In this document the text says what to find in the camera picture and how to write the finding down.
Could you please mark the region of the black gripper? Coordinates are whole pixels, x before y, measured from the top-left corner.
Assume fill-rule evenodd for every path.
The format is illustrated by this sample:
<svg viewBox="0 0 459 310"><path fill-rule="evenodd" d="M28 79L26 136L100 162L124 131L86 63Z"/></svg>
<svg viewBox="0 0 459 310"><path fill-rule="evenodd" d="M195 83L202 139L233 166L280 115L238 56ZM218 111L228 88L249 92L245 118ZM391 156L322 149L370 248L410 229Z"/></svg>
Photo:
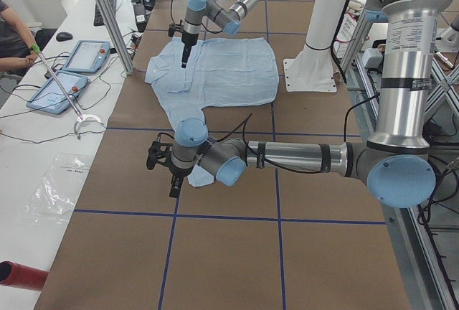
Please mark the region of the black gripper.
<svg viewBox="0 0 459 310"><path fill-rule="evenodd" d="M178 168L175 165L169 167L169 171L172 173L171 188L169 192L170 197L179 197L181 194L181 188L183 184L183 178L191 174L193 167L190 168Z"/></svg>
<svg viewBox="0 0 459 310"><path fill-rule="evenodd" d="M181 67L186 68L191 54L191 48L197 44L197 34L192 34L183 31L181 41L184 43L184 49L181 58Z"/></svg>

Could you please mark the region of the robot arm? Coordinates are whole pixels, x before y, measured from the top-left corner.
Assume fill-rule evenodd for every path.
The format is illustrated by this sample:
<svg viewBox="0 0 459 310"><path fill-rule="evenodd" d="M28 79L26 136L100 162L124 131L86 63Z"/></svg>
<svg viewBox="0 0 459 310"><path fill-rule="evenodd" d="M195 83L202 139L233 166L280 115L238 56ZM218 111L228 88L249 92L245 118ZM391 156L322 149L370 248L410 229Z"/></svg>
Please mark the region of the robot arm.
<svg viewBox="0 0 459 310"><path fill-rule="evenodd" d="M197 44L204 17L214 22L225 34L234 36L240 30L241 21L259 1L262 0L237 0L230 8L225 9L217 0L188 0L184 21L178 27L184 44L181 66L187 66L191 49Z"/></svg>
<svg viewBox="0 0 459 310"><path fill-rule="evenodd" d="M198 118L182 121L167 150L173 174L171 196L178 197L185 176L195 166L232 186L247 166L272 166L299 174L337 173L362 181L373 197L393 208L429 209L444 178L429 162L429 143L422 132L432 87L437 17L452 0L366 0L354 39L374 22L387 24L382 76L375 93L354 105L362 111L377 104L376 126L363 143L290 144L248 141L225 136L217 140Z"/></svg>

